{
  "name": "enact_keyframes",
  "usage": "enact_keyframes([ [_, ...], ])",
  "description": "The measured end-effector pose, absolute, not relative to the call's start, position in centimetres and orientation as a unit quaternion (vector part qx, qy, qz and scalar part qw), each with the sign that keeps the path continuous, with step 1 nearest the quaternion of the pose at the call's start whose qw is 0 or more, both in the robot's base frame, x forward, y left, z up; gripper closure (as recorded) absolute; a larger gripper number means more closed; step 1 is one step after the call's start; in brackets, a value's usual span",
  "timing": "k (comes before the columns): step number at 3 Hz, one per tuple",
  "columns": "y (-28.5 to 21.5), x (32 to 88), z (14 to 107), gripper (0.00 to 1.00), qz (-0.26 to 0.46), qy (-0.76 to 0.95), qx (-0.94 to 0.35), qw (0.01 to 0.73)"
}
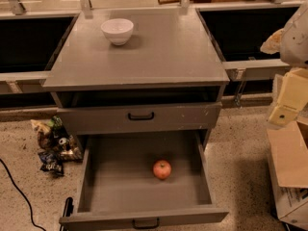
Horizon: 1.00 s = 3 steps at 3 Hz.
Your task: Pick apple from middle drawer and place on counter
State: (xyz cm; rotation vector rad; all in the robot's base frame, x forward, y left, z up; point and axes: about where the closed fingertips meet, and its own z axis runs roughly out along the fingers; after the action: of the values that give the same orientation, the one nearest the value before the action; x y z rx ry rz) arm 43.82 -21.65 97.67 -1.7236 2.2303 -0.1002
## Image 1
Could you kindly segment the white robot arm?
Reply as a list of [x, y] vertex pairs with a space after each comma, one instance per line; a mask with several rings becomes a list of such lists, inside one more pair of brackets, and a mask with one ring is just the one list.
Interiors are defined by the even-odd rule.
[[308, 2], [304, 2], [282, 29], [274, 32], [260, 47], [266, 54], [280, 54], [292, 69], [281, 79], [268, 123], [284, 127], [294, 121], [308, 103]]

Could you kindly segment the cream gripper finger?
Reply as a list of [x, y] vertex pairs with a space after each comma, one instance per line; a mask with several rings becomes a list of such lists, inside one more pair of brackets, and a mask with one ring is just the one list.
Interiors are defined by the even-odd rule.
[[308, 104], [308, 70], [292, 68], [285, 75], [276, 74], [272, 85], [272, 103], [268, 123], [284, 127], [296, 120]]
[[275, 54], [280, 52], [281, 39], [284, 33], [283, 29], [274, 32], [268, 39], [261, 45], [260, 51], [266, 54]]

